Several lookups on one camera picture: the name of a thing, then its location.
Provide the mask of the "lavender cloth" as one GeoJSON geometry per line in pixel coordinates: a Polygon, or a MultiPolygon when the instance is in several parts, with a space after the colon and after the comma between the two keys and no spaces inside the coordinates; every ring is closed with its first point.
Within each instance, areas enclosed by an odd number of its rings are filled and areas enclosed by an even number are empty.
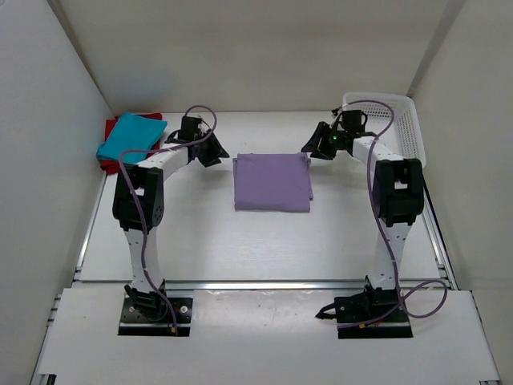
{"type": "Polygon", "coordinates": [[[239,154],[232,163],[235,210],[310,211],[313,190],[306,154],[239,154]]]}

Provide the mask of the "teal t shirt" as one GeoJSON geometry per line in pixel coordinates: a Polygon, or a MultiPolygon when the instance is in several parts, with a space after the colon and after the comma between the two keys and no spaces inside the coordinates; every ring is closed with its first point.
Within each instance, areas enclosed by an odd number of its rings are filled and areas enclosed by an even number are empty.
{"type": "Polygon", "coordinates": [[[126,150],[150,150],[160,141],[166,127],[167,123],[163,120],[124,113],[118,118],[105,142],[99,145],[96,158],[117,161],[126,150]]]}

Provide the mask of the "red t shirt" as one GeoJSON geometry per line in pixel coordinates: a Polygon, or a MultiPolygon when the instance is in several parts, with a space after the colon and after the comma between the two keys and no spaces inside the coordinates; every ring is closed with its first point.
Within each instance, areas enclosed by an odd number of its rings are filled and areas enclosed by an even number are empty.
{"type": "MultiPolygon", "coordinates": [[[[154,120],[163,120],[163,115],[161,113],[152,113],[152,114],[142,114],[138,115],[154,120]]],[[[112,120],[107,120],[105,122],[105,131],[104,131],[104,142],[108,138],[109,134],[111,133],[111,130],[115,126],[115,123],[117,122],[118,117],[115,117],[112,120]]],[[[155,143],[155,145],[151,149],[159,149],[160,148],[160,141],[158,143],[155,143]]],[[[119,170],[119,160],[99,160],[100,168],[107,173],[107,175],[116,174],[119,170]]]]}

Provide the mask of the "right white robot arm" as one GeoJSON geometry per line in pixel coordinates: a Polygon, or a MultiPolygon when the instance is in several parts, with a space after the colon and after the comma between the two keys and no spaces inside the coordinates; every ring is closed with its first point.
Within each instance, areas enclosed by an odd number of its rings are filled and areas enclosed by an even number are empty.
{"type": "Polygon", "coordinates": [[[374,262],[360,294],[338,298],[332,307],[345,328],[408,317],[400,293],[398,273],[406,238],[424,208],[422,163],[405,158],[366,131],[368,115],[362,110],[332,111],[333,122],[320,122],[302,148],[311,157],[333,160],[345,151],[366,166],[367,189],[378,239],[374,262]]]}

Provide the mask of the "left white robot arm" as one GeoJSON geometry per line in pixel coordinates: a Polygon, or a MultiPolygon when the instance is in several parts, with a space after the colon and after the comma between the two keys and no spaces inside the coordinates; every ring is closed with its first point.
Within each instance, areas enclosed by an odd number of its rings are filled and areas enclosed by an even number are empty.
{"type": "Polygon", "coordinates": [[[157,250],[157,227],[164,219],[164,182],[195,160],[207,168],[229,158],[214,134],[216,125],[216,117],[209,125],[200,116],[186,113],[180,128],[165,140],[166,148],[127,150],[121,155],[112,211],[131,257],[132,280],[125,291],[131,306],[150,322],[176,319],[157,250]],[[125,162],[135,154],[143,159],[125,162]]]}

